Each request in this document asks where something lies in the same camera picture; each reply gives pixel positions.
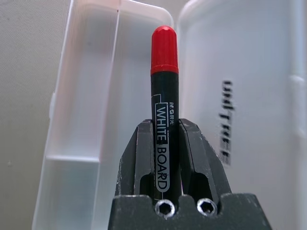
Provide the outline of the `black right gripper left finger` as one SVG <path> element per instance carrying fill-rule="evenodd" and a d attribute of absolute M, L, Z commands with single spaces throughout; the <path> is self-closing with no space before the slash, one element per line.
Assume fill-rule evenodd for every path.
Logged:
<path fill-rule="evenodd" d="M 119 161 L 116 196 L 154 195 L 154 143 L 151 120 L 139 123 Z"/>

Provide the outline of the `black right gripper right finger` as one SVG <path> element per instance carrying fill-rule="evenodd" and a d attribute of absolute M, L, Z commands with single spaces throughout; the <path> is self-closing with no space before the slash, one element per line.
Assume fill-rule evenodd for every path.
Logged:
<path fill-rule="evenodd" d="M 223 165 L 199 127 L 179 120 L 179 162 L 183 194 L 196 202 L 208 198 L 218 204 L 231 188 Z"/>

